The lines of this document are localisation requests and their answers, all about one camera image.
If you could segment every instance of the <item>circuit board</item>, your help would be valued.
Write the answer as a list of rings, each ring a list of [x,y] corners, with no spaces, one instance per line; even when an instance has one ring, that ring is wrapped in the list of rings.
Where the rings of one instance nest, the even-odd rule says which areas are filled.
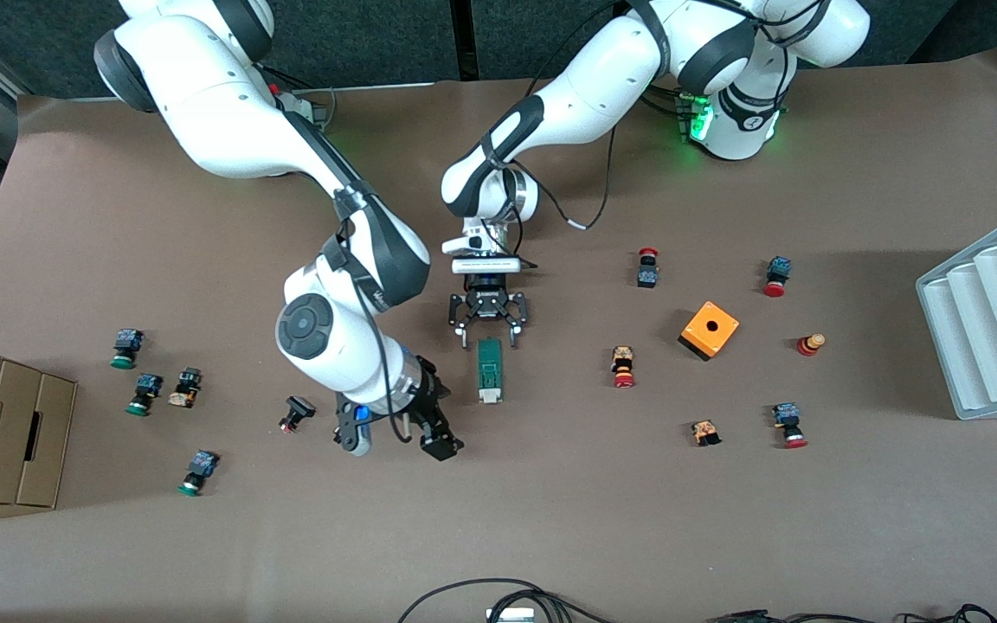
[[[502,402],[502,342],[493,337],[479,340],[479,402]]]

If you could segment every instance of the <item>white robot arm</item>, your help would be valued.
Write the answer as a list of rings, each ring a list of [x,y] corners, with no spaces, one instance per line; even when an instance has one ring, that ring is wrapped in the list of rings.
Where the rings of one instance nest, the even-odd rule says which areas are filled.
[[[472,318],[503,316],[488,301],[507,300],[505,274],[521,267],[506,247],[506,228],[533,216],[539,188],[531,175],[510,169],[518,154],[602,137],[650,82],[672,74],[696,96],[693,141],[716,157],[751,157],[770,137],[795,58],[820,67],[841,63],[862,46],[870,23],[856,0],[630,4],[632,11],[607,22],[562,74],[516,103],[444,174],[443,201],[464,220],[463,236],[442,248],[455,256],[453,272],[466,275],[467,296],[452,296],[448,317],[463,344]],[[524,322],[524,297],[509,299],[518,299]],[[513,338],[521,324],[503,317]]]
[[[332,197],[341,228],[286,280],[276,342],[294,366],[338,394],[340,445],[367,453],[368,425],[402,414],[421,426],[427,453],[455,456],[463,443],[438,406],[447,389],[435,367],[383,335],[373,319],[422,291],[426,246],[298,112],[300,103],[273,96],[253,67],[272,41],[264,0],[122,5],[131,19],[94,51],[115,95],[161,114],[187,155],[211,173],[297,172]]]

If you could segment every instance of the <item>cable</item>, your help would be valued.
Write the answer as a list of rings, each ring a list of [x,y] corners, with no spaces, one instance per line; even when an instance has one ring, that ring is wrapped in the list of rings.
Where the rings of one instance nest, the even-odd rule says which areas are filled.
[[[322,125],[322,132],[329,130],[329,124],[333,121],[333,113],[337,111],[337,91],[329,87],[329,112],[325,114],[325,125]]]
[[[814,0],[814,2],[808,4],[806,8],[802,9],[798,13],[795,13],[795,15],[792,15],[791,17],[787,17],[787,19],[776,20],[776,21],[759,20],[760,24],[763,24],[763,25],[787,25],[789,23],[792,23],[794,20],[799,19],[799,17],[805,16],[807,14],[807,11],[810,11],[811,9],[816,9],[816,8],[820,7],[820,5],[823,3],[823,1],[824,0]]]
[[[771,33],[768,32],[767,28],[760,27],[760,30],[764,33],[764,36],[767,36],[769,41],[772,41]],[[783,50],[783,72],[779,76],[779,86],[775,87],[775,95],[772,96],[771,114],[775,114],[775,111],[779,110],[780,94],[783,92],[783,84],[787,82],[787,70],[791,64],[791,55],[788,53],[787,48],[780,49]]]
[[[652,95],[664,95],[665,98],[676,99],[679,96],[679,91],[673,91],[671,88],[657,87],[656,84],[649,84],[645,87],[645,91]]]
[[[506,608],[514,606],[515,603],[519,601],[526,600],[537,604],[538,608],[545,614],[545,619],[549,623],[553,622],[553,615],[555,615],[555,620],[559,623],[571,623],[571,612],[575,612],[585,618],[594,620],[596,623],[613,623],[612,620],[603,619],[601,616],[594,615],[590,612],[584,610],[584,608],[575,606],[575,604],[561,598],[556,594],[545,591],[543,588],[538,587],[537,584],[526,582],[526,580],[514,579],[514,577],[479,577],[475,580],[463,580],[460,582],[454,582],[452,584],[446,584],[444,587],[433,588],[432,591],[427,592],[420,598],[416,599],[415,602],[410,604],[399,616],[399,620],[396,623],[403,623],[410,613],[412,613],[418,606],[420,606],[425,600],[432,598],[433,595],[438,595],[446,591],[451,591],[454,588],[460,587],[470,587],[473,584],[515,584],[519,587],[524,587],[522,590],[515,591],[508,595],[504,595],[503,598],[495,602],[494,606],[491,607],[491,615],[487,616],[487,623],[499,623],[499,616],[502,616],[503,611]],[[997,623],[997,619],[994,618],[992,613],[987,612],[982,607],[976,606],[974,603],[966,603],[961,606],[955,614],[950,616],[942,616],[939,619],[927,619],[925,616],[918,614],[902,613],[895,616],[894,620],[901,618],[899,623],[972,623],[972,620],[967,618],[969,613],[978,613],[986,616],[988,623]],[[754,620],[752,618],[753,613],[741,613],[748,614],[749,620]],[[845,623],[874,623],[867,619],[858,619],[855,616],[848,616],[846,614],[822,614],[822,613],[808,613],[799,614],[788,618],[787,620],[776,619],[775,616],[764,615],[763,619],[768,623],[807,623],[809,620],[842,620]],[[730,619],[724,620],[742,620],[738,619],[737,615],[733,615]]]
[[[420,606],[423,601],[432,598],[433,595],[438,595],[446,591],[451,591],[454,588],[470,587],[470,585],[472,584],[518,584],[520,587],[534,588],[534,590],[537,591],[541,590],[541,588],[538,587],[537,584],[526,582],[526,580],[515,580],[513,579],[513,577],[479,577],[479,579],[475,580],[463,580],[460,582],[454,582],[452,584],[446,584],[444,585],[444,587],[433,588],[432,591],[427,592],[423,596],[420,596],[420,598],[415,600],[415,603],[410,604],[410,607],[408,607],[407,610],[405,610],[405,612],[402,613],[402,616],[399,616],[399,620],[396,623],[403,623],[403,621],[407,619],[407,616],[410,616],[410,613],[413,612],[416,607]]]
[[[561,41],[561,44],[559,44],[559,46],[557,46],[555,50],[553,50],[553,53],[549,55],[549,59],[547,59],[544,63],[541,64],[541,68],[537,70],[537,75],[533,76],[533,82],[530,82],[530,86],[526,88],[525,94],[522,95],[523,98],[529,98],[530,93],[533,93],[533,87],[537,86],[537,83],[539,82],[539,80],[541,80],[541,76],[545,74],[545,68],[549,66],[549,63],[553,62],[553,59],[556,58],[556,55],[559,55],[559,53],[561,53],[561,50],[563,50],[563,48],[567,46],[567,42],[569,42],[571,38],[575,36],[575,33],[579,32],[580,28],[585,27],[585,25],[587,25],[587,23],[589,23],[590,20],[595,19],[595,17],[597,17],[599,13],[602,13],[603,11],[612,7],[614,7],[613,0],[610,1],[610,3],[603,4],[601,7],[595,9],[595,12],[590,13],[589,16],[586,16],[586,19],[582,20],[582,22],[579,22],[579,25],[571,29],[571,32],[567,33],[567,36],[565,36],[564,40]]]
[[[305,82],[305,80],[302,80],[300,78],[294,78],[293,75],[288,74],[285,71],[280,71],[276,67],[269,67],[269,66],[266,66],[266,64],[260,64],[257,67],[262,68],[262,70],[268,72],[269,74],[279,76],[281,79],[284,79],[287,82],[292,83],[292,86],[294,86],[294,87],[309,88],[309,90],[312,90],[312,91],[316,91],[317,90],[317,88],[313,87],[313,85],[310,84],[309,82]]]
[[[976,606],[974,603],[966,603],[956,613],[950,616],[942,616],[939,619],[927,619],[925,616],[911,614],[910,612],[903,612],[898,616],[902,618],[901,623],[972,623],[972,620],[968,618],[968,613],[972,612],[986,616],[989,623],[997,623],[997,619],[994,618],[992,613],[987,612],[982,607]]]
[[[338,229],[348,229],[348,222],[345,221],[341,223],[341,228]],[[344,248],[348,248],[348,238],[344,240]],[[409,430],[407,430],[407,435],[403,437],[403,434],[399,433],[399,426],[395,423],[395,410],[391,405],[391,374],[387,371],[387,351],[383,348],[383,335],[379,332],[379,326],[376,324],[376,319],[372,318],[371,311],[368,309],[368,304],[364,303],[363,295],[360,294],[360,286],[357,285],[355,279],[352,280],[352,291],[357,295],[357,303],[360,304],[360,309],[363,309],[364,318],[368,319],[368,326],[371,327],[372,335],[376,336],[376,346],[379,347],[379,363],[383,367],[383,389],[385,391],[384,398],[387,399],[387,417],[391,420],[391,429],[395,431],[395,436],[399,438],[400,442],[409,443],[412,439]]]
[[[276,75],[278,76],[278,78],[290,82],[290,84],[292,84],[292,87],[303,87],[303,88],[309,88],[309,90],[312,91],[318,91],[318,89],[309,82],[305,82],[305,80],[296,78],[296,76],[288,74],[285,71],[280,71],[276,67],[269,67],[266,66],[266,64],[258,64],[258,66],[256,67],[260,67],[262,68],[262,70],[268,72],[269,74]],[[329,129],[329,124],[330,122],[333,121],[333,113],[336,113],[337,111],[337,91],[335,90],[335,88],[329,87],[329,96],[330,96],[329,112],[325,114],[325,123],[324,125],[322,125],[322,132]]]
[[[672,115],[672,117],[676,117],[676,111],[666,109],[665,107],[661,106],[660,104],[658,104],[656,102],[653,102],[653,100],[650,100],[649,98],[646,98],[645,95],[641,95],[640,96],[640,101],[642,103],[646,104],[646,106],[650,107],[650,109],[653,109],[654,111],[662,112],[664,114],[670,114],[670,115]]]
[[[875,623],[874,620],[856,619],[855,616],[844,614],[800,614],[793,619],[787,619],[787,623],[806,623],[807,620],[846,620],[847,623]]]
[[[506,245],[503,245],[501,241],[499,241],[499,238],[494,237],[494,235],[491,233],[491,230],[486,225],[483,225],[483,233],[486,233],[487,237],[491,238],[491,241],[493,241],[493,243],[495,243],[495,245],[498,246],[498,248],[501,248],[503,253],[506,253],[506,255],[513,255],[515,257],[518,257],[518,248],[522,246],[522,216],[519,215],[519,213],[516,212],[515,210],[514,217],[518,218],[518,244],[514,245],[514,253],[511,253],[510,249],[506,248]],[[518,257],[518,259],[522,261],[522,266],[525,268],[541,267],[538,266],[537,264],[531,263],[531,261],[527,259],[524,259],[524,257]]]
[[[559,213],[559,215],[561,216],[561,218],[563,218],[565,223],[569,224],[570,226],[573,226],[573,228],[586,232],[587,229],[593,228],[595,223],[598,223],[599,218],[602,217],[602,212],[604,212],[604,210],[606,209],[606,201],[608,201],[610,197],[610,171],[613,169],[613,164],[614,164],[614,134],[617,131],[618,131],[617,125],[615,125],[614,127],[612,127],[612,129],[610,129],[610,143],[609,146],[606,147],[606,186],[604,189],[602,189],[602,205],[598,206],[598,212],[595,214],[595,217],[592,218],[592,220],[590,220],[590,223],[587,223],[586,225],[573,220],[573,218],[570,218],[564,212],[564,209],[561,208],[561,202],[556,200],[556,195],[554,195],[553,192],[551,192],[551,190],[547,188],[547,186],[541,183],[541,180],[539,180],[537,175],[534,175],[533,173],[531,173],[529,169],[526,169],[525,165],[523,165],[521,162],[516,161],[516,159],[514,159],[514,161],[511,161],[511,164],[517,165],[519,169],[523,170],[526,174],[529,174],[530,177],[534,178],[534,180],[537,180],[538,188],[541,188],[541,190],[543,190],[546,195],[549,195],[549,199],[553,202],[553,205],[556,206],[556,212]]]
[[[561,596],[546,592],[542,588],[538,587],[537,584],[526,582],[526,580],[516,580],[513,579],[513,577],[480,577],[476,580],[464,580],[462,582],[446,584],[444,587],[435,588],[423,596],[420,596],[420,598],[415,600],[415,603],[410,604],[410,607],[402,613],[402,616],[400,616],[398,622],[396,623],[403,623],[408,616],[410,616],[410,613],[415,610],[415,608],[420,606],[425,600],[432,598],[433,595],[451,591],[454,588],[468,587],[468,585],[472,584],[516,584],[519,587],[525,587],[521,591],[515,591],[509,595],[503,596],[502,599],[495,602],[494,606],[491,607],[491,616],[488,616],[487,623],[498,623],[499,616],[502,616],[502,613],[506,610],[506,608],[513,606],[513,604],[522,600],[528,600],[537,604],[537,607],[541,608],[541,611],[544,612],[545,619],[550,622],[553,622],[553,616],[555,615],[555,620],[558,620],[559,623],[571,623],[571,612],[575,612],[579,615],[586,616],[587,619],[594,620],[596,623],[613,623],[612,620],[603,619],[601,616],[596,616],[590,612],[587,612],[584,608],[575,606],[575,604],[561,598]]]

